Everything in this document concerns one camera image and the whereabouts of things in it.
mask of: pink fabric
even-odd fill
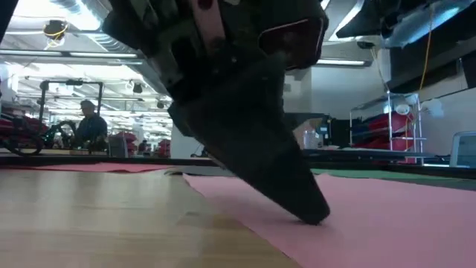
[[[316,178],[331,207],[321,226],[299,223],[240,179],[185,176],[213,205],[305,268],[476,267],[475,192]]]
[[[43,167],[12,167],[12,168],[34,169],[34,170],[139,173],[139,172],[146,172],[146,171],[162,170],[162,169],[171,168],[171,167],[172,166],[169,166],[169,165],[99,163],[99,164],[93,164],[93,165],[52,165],[52,166],[43,166]]]

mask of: metal rack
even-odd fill
[[[394,137],[393,136],[393,130],[392,130],[392,111],[394,111],[394,103],[398,99],[405,99],[406,97],[410,95],[416,95],[416,103],[413,105],[411,113],[414,115],[414,123],[412,124],[413,127],[413,137]],[[422,115],[421,115],[421,105],[419,102],[419,95],[417,93],[413,94],[394,94],[391,92],[387,92],[386,95],[381,96],[380,98],[377,98],[375,100],[371,100],[367,103],[363,103],[360,106],[357,106],[355,108],[352,108],[350,110],[350,145],[353,144],[353,116],[357,112],[363,112],[366,109],[369,109],[371,107],[375,107],[379,104],[386,104],[388,109],[388,127],[381,128],[378,130],[371,130],[368,133],[383,133],[383,132],[388,132],[388,137],[389,137],[389,143],[390,143],[390,151],[393,151],[393,140],[396,139],[402,139],[402,140],[409,140],[409,141],[414,141],[414,152],[415,153],[423,153],[423,141],[426,140],[426,138],[422,137]]]

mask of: green fabric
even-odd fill
[[[460,190],[476,191],[476,180],[427,176],[412,173],[397,173],[380,170],[322,170],[312,169],[314,174],[329,174],[354,179],[385,179],[394,182],[407,182],[418,185],[437,186]]]

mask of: table surface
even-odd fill
[[[298,267],[164,172],[0,170],[1,267]]]

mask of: dark jacket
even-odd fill
[[[93,141],[102,135],[107,136],[107,123],[97,114],[84,118],[77,128],[77,136],[82,141]]]

